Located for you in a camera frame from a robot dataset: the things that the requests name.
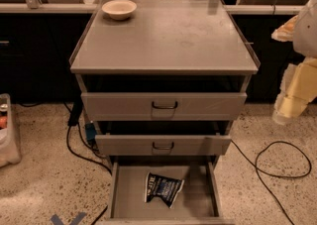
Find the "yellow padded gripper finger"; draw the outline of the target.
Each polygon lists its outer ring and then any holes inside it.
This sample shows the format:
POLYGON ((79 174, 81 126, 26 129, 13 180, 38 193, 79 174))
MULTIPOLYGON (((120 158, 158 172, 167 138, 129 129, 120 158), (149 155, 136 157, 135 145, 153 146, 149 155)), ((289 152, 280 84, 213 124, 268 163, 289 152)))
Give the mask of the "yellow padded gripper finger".
POLYGON ((317 59, 307 57, 299 65, 290 64, 280 84, 272 120, 279 125, 290 123, 299 117, 316 97, 317 59))
POLYGON ((294 37, 295 26, 298 16, 295 15, 287 22, 275 29, 271 34, 271 37, 279 42, 292 42, 294 37))

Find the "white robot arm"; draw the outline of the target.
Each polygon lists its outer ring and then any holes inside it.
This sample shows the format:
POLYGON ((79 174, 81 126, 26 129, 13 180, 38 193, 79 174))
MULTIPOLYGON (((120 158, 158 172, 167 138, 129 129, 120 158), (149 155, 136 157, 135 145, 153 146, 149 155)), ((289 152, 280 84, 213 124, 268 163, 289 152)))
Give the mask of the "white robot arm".
POLYGON ((284 71, 272 119, 285 125, 299 117, 317 97, 317 0, 309 0, 300 12, 276 29, 271 37, 292 42, 304 56, 299 65, 290 63, 284 71))

